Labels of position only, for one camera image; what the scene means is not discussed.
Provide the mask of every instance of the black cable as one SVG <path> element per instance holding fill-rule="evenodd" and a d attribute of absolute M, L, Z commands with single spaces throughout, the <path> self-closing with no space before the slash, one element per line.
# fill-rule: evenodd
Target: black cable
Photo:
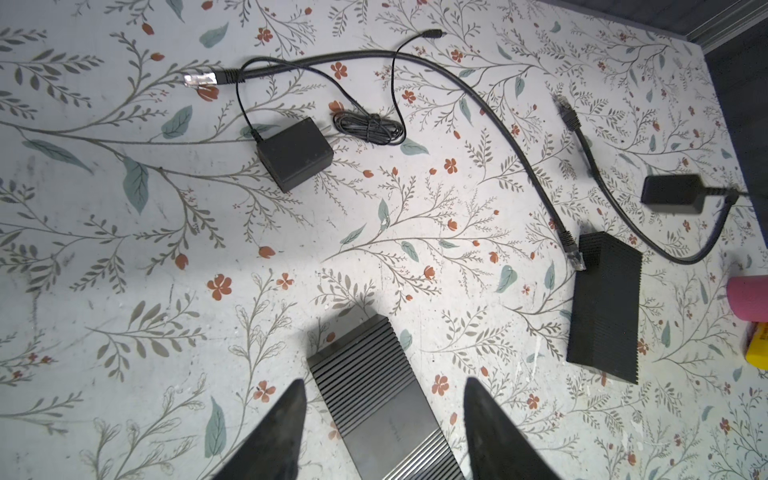
<path fill-rule="evenodd" d="M 235 95 L 237 96 L 237 104 L 240 106 L 240 111 L 243 112 L 243 117 L 245 118 L 245 121 L 248 123 L 248 128 L 250 129 L 251 136 L 257 143 L 262 141 L 263 139 L 261 135 L 259 135 L 259 133 L 256 131 L 256 129 L 253 128 L 253 125 L 250 123 L 250 120 L 248 119 L 248 115 L 246 115 L 245 107 L 243 106 L 243 102 L 240 100 L 239 84 L 245 82 L 245 77 L 243 76 L 243 73 L 245 72 L 246 67 L 248 67 L 249 65 L 252 65 L 257 61 L 271 61 L 273 63 L 317 73 L 319 75 L 322 75 L 324 78 L 331 81 L 337 86 L 337 88 L 342 92 L 342 94 L 350 102 L 352 102 L 352 105 L 359 110 L 359 112 L 341 110 L 341 111 L 337 111 L 333 115 L 333 125 L 336 127 L 336 129 L 339 132 L 350 135 L 352 137 L 357 137 L 360 140 L 367 141 L 369 143 L 376 144 L 376 145 L 400 145 L 402 142 L 406 140 L 406 122 L 402 117 L 400 108 L 397 105 L 397 97 L 395 96 L 395 60 L 397 59 L 397 54 L 400 52 L 400 50 L 403 47 L 405 47 L 410 42 L 416 40 L 417 38 L 421 38 L 421 37 L 440 38 L 443 35 L 445 35 L 445 33 L 442 30 L 438 30 L 438 29 L 423 31 L 417 35 L 412 36 L 408 40 L 404 41 L 395 51 L 395 54 L 392 56 L 392 71 L 390 72 L 392 76 L 391 76 L 390 85 L 392 87 L 391 89 L 392 103 L 394 104 L 395 111 L 397 112 L 397 116 L 400 119 L 399 123 L 396 121 L 391 121 L 388 118 L 381 118 L 377 114 L 368 113 L 366 109 L 363 108 L 362 105 L 360 105 L 360 103 L 358 103 L 352 97 L 352 95 L 350 95 L 349 93 L 346 92 L 346 90 L 344 90 L 344 88 L 341 86 L 341 84 L 338 81 L 331 78 L 331 76 L 326 74 L 325 72 L 317 70 L 316 68 L 299 65 L 292 61 L 286 61 L 286 60 L 281 60 L 279 58 L 272 58 L 272 57 L 254 57 L 246 61 L 243 64 L 243 66 L 240 67 L 240 70 L 237 72 L 237 75 L 235 76 L 232 76 L 230 74 L 231 71 L 223 72 L 223 76 L 225 77 L 223 80 L 226 83 L 230 83 L 231 81 L 234 81 Z"/>
<path fill-rule="evenodd" d="M 253 139 L 257 143 L 263 141 L 263 138 L 261 137 L 261 135 L 259 135 L 259 133 L 256 131 L 256 129 L 253 128 L 253 125 L 250 123 L 250 120 L 248 119 L 248 115 L 245 112 L 245 107 L 243 106 L 243 102 L 240 100 L 240 83 L 245 82 L 245 77 L 244 77 L 243 73 L 245 72 L 246 67 L 248 67 L 249 65 L 252 65 L 252 64 L 254 64 L 254 63 L 258 62 L 258 61 L 271 61 L 273 63 L 285 65 L 285 66 L 292 67 L 292 68 L 298 68 L 298 69 L 301 69 L 301 70 L 307 70 L 307 71 L 311 71 L 313 73 L 317 73 L 318 75 L 322 75 L 324 78 L 326 78 L 326 79 L 330 80 L 332 83 L 336 84 L 336 86 L 339 88 L 341 93 L 347 98 L 347 100 L 352 102 L 352 105 L 354 105 L 355 108 L 360 110 L 363 115 L 365 115 L 367 118 L 371 117 L 371 115 L 366 111 L 366 109 L 363 108 L 361 104 L 357 103 L 357 100 L 355 100 L 352 95 L 347 93 L 347 91 L 344 90 L 344 87 L 342 87 L 341 84 L 339 84 L 338 81 L 334 80 L 326 72 L 320 71 L 320 70 L 318 70 L 316 68 L 298 65 L 298 64 L 293 63 L 291 61 L 282 60 L 280 58 L 253 57 L 250 60 L 246 61 L 243 64 L 242 67 L 240 67 L 240 70 L 237 71 L 237 75 L 235 75 L 235 76 L 231 75 L 231 71 L 225 71 L 224 74 L 228 75 L 228 78 L 231 78 L 231 80 L 233 80 L 232 83 L 235 84 L 235 95 L 237 96 L 237 104 L 240 106 L 240 111 L 243 112 L 243 117 L 245 118 L 245 121 L 248 123 L 248 128 L 250 128 L 251 136 L 253 137 Z"/>
<path fill-rule="evenodd" d="M 442 36 L 443 33 L 440 30 L 431 30 L 431 31 L 425 31 L 419 36 L 423 36 L 426 38 L 437 38 L 437 36 L 431 36 L 431 35 Z M 563 221 L 560 218 L 560 215 L 554 208 L 554 205 L 549 199 L 549 196 L 547 195 L 547 192 L 544 190 L 544 187 L 541 185 L 541 182 L 536 176 L 536 173 L 534 172 L 530 162 L 528 162 L 528 159 L 525 156 L 525 152 L 523 152 L 522 148 L 520 148 L 515 138 L 512 137 L 511 133 L 509 132 L 507 127 L 504 125 L 504 122 L 495 114 L 493 109 L 491 109 L 491 107 L 485 102 L 485 100 L 483 100 L 480 94 L 477 93 L 474 89 L 472 89 L 472 87 L 467 85 L 461 78 L 456 76 L 450 70 L 442 67 L 441 65 L 433 61 L 427 60 L 426 58 L 421 58 L 415 55 L 402 53 L 402 52 L 395 53 L 390 50 L 342 51 L 342 52 L 326 54 L 326 55 L 317 55 L 316 57 L 300 58 L 294 62 L 278 61 L 277 59 L 274 59 L 274 58 L 268 58 L 268 57 L 266 58 L 268 59 L 268 61 L 273 61 L 274 63 L 278 63 L 281 65 L 271 65 L 269 67 L 257 68 L 253 70 L 245 70 L 245 67 L 247 65 L 244 65 L 239 71 L 233 70 L 233 69 L 215 71 L 214 74 L 216 78 L 216 83 L 217 84 L 236 83 L 237 81 L 245 81 L 251 78 L 266 77 L 269 75 L 283 73 L 285 71 L 291 71 L 294 69 L 309 69 L 309 67 L 311 67 L 312 65 L 331 63 L 335 61 L 350 61 L 350 60 L 356 60 L 359 58 L 392 58 L 393 60 L 395 58 L 398 58 L 399 60 L 410 61 L 419 65 L 422 65 L 424 67 L 427 67 L 430 71 L 435 71 L 441 74 L 443 77 L 449 79 L 453 84 L 461 88 L 467 96 L 469 96 L 473 101 L 475 101 L 477 105 L 480 106 L 480 108 L 485 112 L 486 117 L 488 117 L 489 120 L 497 127 L 497 129 L 499 130 L 499 132 L 501 132 L 504 139 L 507 141 L 507 143 L 509 143 L 510 147 L 512 147 L 512 150 L 515 152 L 515 155 L 517 155 L 517 157 L 520 159 L 520 163 L 523 166 L 525 173 L 528 175 L 528 178 L 530 179 L 531 184 L 533 185 L 533 188 L 536 190 L 536 193 L 538 194 L 539 199 L 541 199 L 541 202 L 544 204 L 544 207 L 549 217 L 552 219 L 554 223 L 554 228 L 555 228 L 555 231 L 557 232 L 558 239 L 560 240 L 563 251 L 567 254 L 569 260 L 571 260 L 571 263 L 574 265 L 575 268 L 577 268 L 578 270 L 584 269 L 584 262 L 581 259 L 581 254 L 578 251 L 578 246 L 576 245 L 573 236 L 568 231 L 568 229 L 565 228 L 565 225 L 563 224 Z"/>
<path fill-rule="evenodd" d="M 556 103 L 558 106 L 558 110 L 560 111 L 560 115 L 563 119 L 563 122 L 568 127 L 568 130 L 573 131 L 576 133 L 576 137 L 578 138 L 579 143 L 581 144 L 581 149 L 584 150 L 584 155 L 587 157 L 587 162 L 589 163 L 589 168 L 592 172 L 592 177 L 594 178 L 594 181 L 598 183 L 598 187 L 600 187 L 600 190 L 603 192 L 603 195 L 608 199 L 608 203 L 611 204 L 611 206 L 616 210 L 616 213 L 618 216 L 624 221 L 625 224 L 634 232 L 635 235 L 637 235 L 638 238 L 643 240 L 654 252 L 661 255 L 663 258 L 669 260 L 672 263 L 679 263 L 680 265 L 693 265 L 694 263 L 698 263 L 701 260 L 704 259 L 707 255 L 710 254 L 712 249 L 715 246 L 715 243 L 717 243 L 718 239 L 720 239 L 720 235 L 723 232 L 723 227 L 725 226 L 725 221 L 728 218 L 728 213 L 730 212 L 730 208 L 736 203 L 736 201 L 739 199 L 739 192 L 735 190 L 730 189 L 720 189 L 720 188 L 710 188 L 707 189 L 707 193 L 709 194 L 717 194 L 717 195 L 724 195 L 725 200 L 723 201 L 723 209 L 720 211 L 720 215 L 717 218 L 717 221 L 715 222 L 714 228 L 712 229 L 712 233 L 710 234 L 710 237 L 707 239 L 707 242 L 704 244 L 704 246 L 701 248 L 701 250 L 696 253 L 695 255 L 691 255 L 690 257 L 676 257 L 670 253 L 668 253 L 664 248 L 657 245 L 653 240 L 648 238 L 648 236 L 643 233 L 637 225 L 634 224 L 631 218 L 624 212 L 624 209 L 621 208 L 621 205 L 616 201 L 613 195 L 611 195 L 611 191 L 608 189 L 608 185 L 605 184 L 605 181 L 603 180 L 602 175 L 600 174 L 600 169 L 598 169 L 598 165 L 594 160 L 594 156 L 592 155 L 592 149 L 589 148 L 589 144 L 587 143 L 587 138 L 584 137 L 584 134 L 581 133 L 581 122 L 578 120 L 578 117 L 576 116 L 576 111 L 573 109 L 572 106 L 562 97 L 558 97 L 556 99 Z"/>

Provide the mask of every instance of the power cord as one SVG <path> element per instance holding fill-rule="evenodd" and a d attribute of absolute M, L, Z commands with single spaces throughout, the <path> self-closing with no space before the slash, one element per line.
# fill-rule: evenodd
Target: power cord
<path fill-rule="evenodd" d="M 611 204 L 611 206 L 616 210 L 616 213 L 618 216 L 624 221 L 625 224 L 634 232 L 635 235 L 637 235 L 638 238 L 643 240 L 654 252 L 661 255 L 663 258 L 669 260 L 673 263 L 678 263 L 680 265 L 693 265 L 694 263 L 698 263 L 701 260 L 704 259 L 709 253 L 712 251 L 712 249 L 715 246 L 715 243 L 717 243 L 717 240 L 720 238 L 720 235 L 723 232 L 723 227 L 725 226 L 725 220 L 728 218 L 728 213 L 730 212 L 731 207 L 736 203 L 736 201 L 739 199 L 740 195 L 744 195 L 743 193 L 737 191 L 737 190 L 731 190 L 728 188 L 706 188 L 704 189 L 704 194 L 706 195 L 724 195 L 725 200 L 723 202 L 723 208 L 720 211 L 720 215 L 717 218 L 717 221 L 715 222 L 714 228 L 712 229 L 712 233 L 710 234 L 710 237 L 707 239 L 707 242 L 704 244 L 702 249 L 696 253 L 695 255 L 691 255 L 690 257 L 676 257 L 672 255 L 671 253 L 668 253 L 664 248 L 657 245 L 653 240 L 648 238 L 648 236 L 643 233 L 637 225 L 634 224 L 631 218 L 624 212 L 624 209 L 621 208 L 621 205 L 616 201 L 613 195 L 611 195 L 611 191 L 608 189 L 608 185 L 605 184 L 605 181 L 603 180 L 602 175 L 600 174 L 600 170 L 598 169 L 597 163 L 594 161 L 594 156 L 592 155 L 592 150 L 589 147 L 589 144 L 587 143 L 586 137 L 584 137 L 584 134 L 581 133 L 581 122 L 578 119 L 578 116 L 576 115 L 576 110 L 573 109 L 571 104 L 568 103 L 568 100 L 563 97 L 562 95 L 558 95 L 555 98 L 555 104 L 558 107 L 558 112 L 560 114 L 560 117 L 562 118 L 563 122 L 565 123 L 565 126 L 568 128 L 568 130 L 576 133 L 576 137 L 578 138 L 579 143 L 581 144 L 582 150 L 584 150 L 584 155 L 587 157 L 587 162 L 589 163 L 589 168 L 592 172 L 592 177 L 594 178 L 594 181 L 597 182 L 598 187 L 600 187 L 600 190 L 603 192 L 603 195 L 607 198 L 608 203 Z"/>
<path fill-rule="evenodd" d="M 266 76 L 282 73 L 285 71 L 291 71 L 295 69 L 312 71 L 317 74 L 321 74 L 324 78 L 327 78 L 332 83 L 336 84 L 339 87 L 339 90 L 341 90 L 341 92 L 344 94 L 344 96 L 347 99 L 349 99 L 349 101 L 352 102 L 352 105 L 354 105 L 355 108 L 357 108 L 360 112 L 359 114 L 355 114 L 354 112 L 344 112 L 344 113 L 337 112 L 337 114 L 334 115 L 334 124 L 336 125 L 337 128 L 339 128 L 339 131 L 343 133 L 352 134 L 355 137 L 360 138 L 364 141 L 371 141 L 371 143 L 376 143 L 379 145 L 390 145 L 390 144 L 397 145 L 397 144 L 401 144 L 406 138 L 406 128 L 403 125 L 403 123 L 398 123 L 395 121 L 379 118 L 378 116 L 368 114 L 365 111 L 365 109 L 358 104 L 357 101 L 355 101 L 346 91 L 344 91 L 344 89 L 338 84 L 338 82 L 333 80 L 329 75 L 325 74 L 325 72 L 316 70 L 315 68 L 312 68 L 312 66 L 319 65 L 319 64 L 333 63 L 336 61 L 351 61 L 351 60 L 356 60 L 358 58 L 392 59 L 392 72 L 391 72 L 392 84 L 390 85 L 390 92 L 392 93 L 392 100 L 395 103 L 395 109 L 397 111 L 397 114 L 401 122 L 403 122 L 403 118 L 397 106 L 397 100 L 394 93 L 395 60 L 410 61 L 412 63 L 416 63 L 418 65 L 427 67 L 430 71 L 439 73 L 443 77 L 450 80 L 453 84 L 461 88 L 462 91 L 464 91 L 464 93 L 469 98 L 471 98 L 473 101 L 475 101 L 477 105 L 479 105 L 479 107 L 485 112 L 485 116 L 497 127 L 499 133 L 502 134 L 502 136 L 507 141 L 507 143 L 509 143 L 509 146 L 515 152 L 515 155 L 520 160 L 520 164 L 523 166 L 525 173 L 528 175 L 528 179 L 531 181 L 531 185 L 533 185 L 533 188 L 536 190 L 536 193 L 538 194 L 539 199 L 541 199 L 541 202 L 544 204 L 544 207 L 547 211 L 548 216 L 552 219 L 552 222 L 554 223 L 555 232 L 558 235 L 558 239 L 560 240 L 560 244 L 562 246 L 562 249 L 566 257 L 569 259 L 569 261 L 571 262 L 571 265 L 576 270 L 586 270 L 586 266 L 584 265 L 584 259 L 581 253 L 579 252 L 578 245 L 576 244 L 573 238 L 573 235 L 571 235 L 571 232 L 569 232 L 568 229 L 565 228 L 565 225 L 563 224 L 563 221 L 560 218 L 560 215 L 558 214 L 557 210 L 554 208 L 554 205 L 549 199 L 549 196 L 547 195 L 546 190 L 541 185 L 541 182 L 536 176 L 536 172 L 534 171 L 533 167 L 531 166 L 530 162 L 525 156 L 525 152 L 522 150 L 522 148 L 520 148 L 515 138 L 512 137 L 512 134 L 504 125 L 504 122 L 495 114 L 493 109 L 485 102 L 485 100 L 480 96 L 478 92 L 472 89 L 461 78 L 459 78 L 457 75 L 455 75 L 453 72 L 451 72 L 447 68 L 444 68 L 441 65 L 435 63 L 434 61 L 430 61 L 426 58 L 421 58 L 415 55 L 402 53 L 400 51 L 402 47 L 404 47 L 411 41 L 416 40 L 417 38 L 421 38 L 421 37 L 440 38 L 444 34 L 445 33 L 439 29 L 432 29 L 432 30 L 421 32 L 420 34 L 409 38 L 406 42 L 400 45 L 400 48 L 398 48 L 397 51 L 390 51 L 390 50 L 342 51 L 342 52 L 332 53 L 327 55 L 318 55 L 316 57 L 301 58 L 296 61 L 285 61 L 285 60 L 281 60 L 278 58 L 271 58 L 271 57 L 255 57 L 255 58 L 251 58 L 249 61 L 243 64 L 243 66 L 240 67 L 239 69 L 224 69 L 224 70 L 212 71 L 205 74 L 184 75 L 184 83 L 188 87 L 198 87 L 198 86 L 212 85 L 212 84 L 235 84 L 237 89 L 237 85 L 239 83 L 245 82 L 245 80 L 249 80 L 251 78 L 266 77 Z M 251 70 L 246 69 L 248 66 L 258 61 L 269 61 L 278 65 L 271 65 L 269 67 L 251 69 Z M 240 102 L 239 93 L 238 93 L 238 102 L 240 103 L 240 108 L 243 111 L 243 116 L 245 116 L 245 109 L 243 108 L 242 102 Z M 251 125 L 250 121 L 248 121 L 248 124 L 251 130 L 253 139 L 256 140 L 256 142 L 262 141 L 263 139 L 257 132 L 255 132 L 255 129 L 253 129 L 253 125 Z"/>

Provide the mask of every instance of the yellow object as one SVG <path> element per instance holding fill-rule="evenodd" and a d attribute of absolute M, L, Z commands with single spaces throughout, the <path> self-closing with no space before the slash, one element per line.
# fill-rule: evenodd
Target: yellow object
<path fill-rule="evenodd" d="M 768 370 L 768 322 L 757 324 L 755 336 L 746 351 L 746 360 L 761 370 Z"/>

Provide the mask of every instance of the ribbed black device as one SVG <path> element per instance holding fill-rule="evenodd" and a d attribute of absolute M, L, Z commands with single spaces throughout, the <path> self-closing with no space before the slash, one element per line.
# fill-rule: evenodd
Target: ribbed black device
<path fill-rule="evenodd" d="M 637 384 L 637 310 L 642 253 L 605 232 L 579 237 L 587 269 L 576 272 L 568 354 Z"/>
<path fill-rule="evenodd" d="M 307 363 L 362 480 L 464 478 L 389 319 L 368 319 Z"/>

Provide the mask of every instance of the red flower print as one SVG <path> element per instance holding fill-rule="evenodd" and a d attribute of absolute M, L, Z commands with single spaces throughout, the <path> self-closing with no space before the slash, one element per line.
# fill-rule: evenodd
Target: red flower print
<path fill-rule="evenodd" d="M 335 72 L 333 76 L 336 77 L 336 80 L 341 80 L 341 77 L 346 76 L 346 66 L 342 65 L 340 61 L 331 65 L 331 70 Z"/>
<path fill-rule="evenodd" d="M 454 174 L 454 173 L 458 172 L 458 168 L 456 167 L 456 159 L 455 158 L 452 158 L 450 160 L 446 158 L 445 159 L 445 165 L 443 165 L 442 167 L 445 168 L 448 171 L 449 174 Z"/>
<path fill-rule="evenodd" d="M 225 277 L 223 273 L 216 275 L 216 278 L 213 280 L 208 280 L 208 288 L 214 291 L 211 295 L 214 300 L 221 300 L 222 295 L 232 293 L 230 285 L 232 285 L 232 279 L 228 276 Z"/>
<path fill-rule="evenodd" d="M 435 375 L 435 385 L 432 386 L 432 393 L 438 393 L 440 396 L 443 396 L 449 386 L 447 376 Z"/>
<path fill-rule="evenodd" d="M 531 410 L 536 410 L 538 408 L 539 399 L 537 396 L 533 396 L 533 393 L 528 396 L 528 400 L 525 402 L 528 403 L 528 408 Z"/>
<path fill-rule="evenodd" d="M 647 343 L 645 343 L 645 339 L 640 339 L 637 342 L 637 351 L 639 353 L 642 353 L 643 355 L 647 355 L 648 354 L 648 350 L 650 350 L 650 347 L 648 346 Z"/>
<path fill-rule="evenodd" d="M 184 270 L 184 268 L 190 264 L 190 260 L 183 253 L 176 255 L 176 260 L 174 260 L 174 262 L 176 263 L 176 266 L 179 267 L 179 270 Z"/>
<path fill-rule="evenodd" d="M 269 43 L 272 40 L 272 32 L 268 28 L 259 28 L 259 34 L 256 35 L 256 40 L 262 43 Z"/>
<path fill-rule="evenodd" d="M 261 399 L 262 402 L 267 403 L 270 401 L 270 395 L 274 395 L 275 391 L 277 391 L 277 389 L 274 386 L 267 388 L 266 380 L 262 380 L 256 388 L 256 393 L 253 394 L 253 399 Z"/>
<path fill-rule="evenodd" d="M 328 432 L 328 439 L 330 439 L 330 440 L 340 439 L 341 438 L 341 434 L 339 433 L 339 429 L 338 429 L 338 427 L 336 427 L 336 423 L 335 422 L 331 422 L 331 428 L 333 430 Z"/>
<path fill-rule="evenodd" d="M 402 97 L 405 98 L 410 104 L 416 100 L 416 95 L 410 90 L 406 90 L 406 92 L 402 94 Z"/>
<path fill-rule="evenodd" d="M 274 254 L 275 254 L 275 250 L 272 250 L 269 247 L 261 247 L 259 249 L 259 257 L 270 258 Z"/>
<path fill-rule="evenodd" d="M 328 108 L 333 112 L 336 113 L 337 111 L 344 111 L 344 105 L 340 101 L 332 101 L 328 104 Z"/>
<path fill-rule="evenodd" d="M 283 278 L 277 280 L 277 284 L 283 288 L 283 290 L 288 290 L 288 287 L 293 285 L 293 280 L 288 280 L 288 273 L 283 274 Z"/>
<path fill-rule="evenodd" d="M 214 101 L 219 98 L 219 89 L 211 85 L 203 85 L 197 88 L 197 94 L 205 101 Z"/>

